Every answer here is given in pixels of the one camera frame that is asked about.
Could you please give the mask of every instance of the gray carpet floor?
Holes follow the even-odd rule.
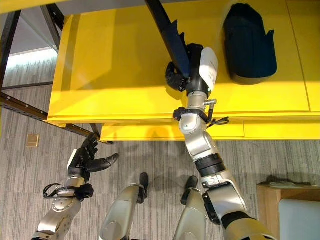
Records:
[[[50,86],[6,91],[44,110],[50,92]],[[6,109],[1,115],[0,239],[30,239],[51,205],[51,200],[42,198],[43,188],[65,182],[68,159],[84,137]],[[38,147],[25,147],[27,134],[40,135]],[[320,141],[219,141],[217,146],[254,218],[258,217],[256,184],[268,176],[320,185]],[[172,239],[184,209],[180,204],[184,184],[188,176],[198,175],[185,144],[124,141],[100,143],[98,149],[97,157],[119,153],[120,158],[108,170],[92,174],[93,198],[82,203],[66,239],[98,239],[109,207],[125,187],[138,182],[141,172],[149,174],[149,196],[136,208],[131,237]],[[221,228],[209,221],[207,239],[222,239]]]

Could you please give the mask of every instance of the white panel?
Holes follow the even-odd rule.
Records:
[[[10,53],[15,54],[46,47],[49,45],[20,17]]]

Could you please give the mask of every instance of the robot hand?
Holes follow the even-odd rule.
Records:
[[[95,159],[95,154],[98,149],[97,138],[94,134],[90,134],[82,146],[73,151],[68,163],[68,175],[80,175],[85,182],[90,179],[90,173],[99,172],[109,168],[116,162],[119,157],[118,153],[113,154],[107,158]]]
[[[107,158],[95,159],[97,145],[95,135],[89,135],[82,146],[75,149],[70,157],[66,184],[62,186],[53,183],[44,188],[43,197],[53,199],[53,203],[33,234],[33,240],[63,239],[70,229],[73,218],[80,211],[81,202],[86,198],[92,198],[94,189],[87,183],[90,173],[109,168],[119,157],[116,153]],[[53,186],[56,186],[55,190],[48,193]]]

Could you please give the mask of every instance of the yellow table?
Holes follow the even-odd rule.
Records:
[[[1,0],[0,14],[68,0]]]
[[[213,136],[223,139],[320,138],[316,124],[320,123],[317,94],[320,74],[314,69],[320,61],[318,54],[314,57],[315,63],[309,66],[312,51],[308,52],[305,46],[308,40],[303,37],[299,40],[305,35],[304,31],[314,29],[310,24],[307,30],[298,31],[302,25],[301,14],[294,12],[301,1],[245,2],[262,15],[266,31],[275,30],[278,70],[256,85],[236,84],[227,72],[222,27],[232,5],[230,1],[164,5],[170,19],[178,19],[179,31],[186,32],[187,43],[212,47],[217,54],[219,70],[211,94],[211,98],[218,101],[214,115],[216,118],[229,116],[231,124],[213,127],[222,131],[218,135],[213,132]],[[317,22],[318,16],[311,20]],[[315,32],[316,43],[320,33]],[[108,140],[181,139],[172,113],[186,105],[186,93],[165,85],[169,61],[163,40],[145,6],[71,15],[65,20],[62,32],[48,121],[60,126],[104,123],[102,138]],[[309,133],[292,135],[284,130],[277,136],[269,136],[272,121],[276,121],[277,128],[285,128],[288,121],[294,121],[295,127],[303,126],[301,129],[307,128]],[[150,129],[156,129],[155,132],[163,129],[167,134],[157,137]]]

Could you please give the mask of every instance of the black metal frame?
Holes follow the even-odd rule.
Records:
[[[58,26],[61,30],[63,29],[65,16],[59,10],[56,4],[41,6],[41,10],[43,12],[46,23],[49,27],[50,33],[53,37],[54,43],[56,44],[57,49],[59,49],[60,35],[56,26]],[[0,50],[0,53],[1,53],[0,55],[0,107],[28,116],[35,120],[50,124],[46,122],[46,120],[48,119],[47,112],[42,111],[34,106],[31,106],[23,101],[20,101],[2,92],[3,89],[12,89],[10,87],[2,88],[2,86],[3,86],[8,58],[9,58],[10,50],[12,47],[13,39],[15,36],[15,32],[17,29],[20,14],[21,14],[21,10],[10,12],[8,14],[5,25],[4,25],[3,33],[0,39],[0,48],[1,48]],[[93,133],[98,138],[100,138],[100,133],[97,125],[95,123],[92,123],[90,125],[92,127]],[[60,128],[78,135],[82,135],[84,137],[87,137],[89,134],[92,134],[91,131],[88,131],[74,124],[66,124],[65,127],[60,127]]]

